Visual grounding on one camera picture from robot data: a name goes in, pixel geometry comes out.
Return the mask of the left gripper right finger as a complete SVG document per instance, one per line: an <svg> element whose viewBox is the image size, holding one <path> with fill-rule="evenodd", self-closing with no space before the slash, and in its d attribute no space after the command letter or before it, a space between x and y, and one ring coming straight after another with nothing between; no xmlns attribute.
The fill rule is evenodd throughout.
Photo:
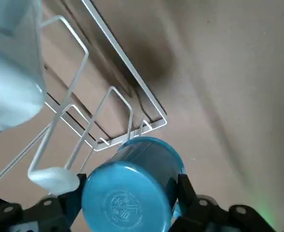
<svg viewBox="0 0 284 232"><path fill-rule="evenodd" d="M177 200L181 215L172 232L273 232L275 229L252 207L236 204L227 211L207 198L199 198L186 174L179 174Z"/></svg>

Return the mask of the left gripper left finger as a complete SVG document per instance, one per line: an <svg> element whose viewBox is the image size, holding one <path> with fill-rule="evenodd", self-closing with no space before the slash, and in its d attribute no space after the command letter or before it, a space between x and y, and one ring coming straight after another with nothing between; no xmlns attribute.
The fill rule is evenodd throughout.
<svg viewBox="0 0 284 232"><path fill-rule="evenodd" d="M0 198L0 232L69 232L82 208L86 174L78 174L78 189L57 197L49 195L32 207Z"/></svg>

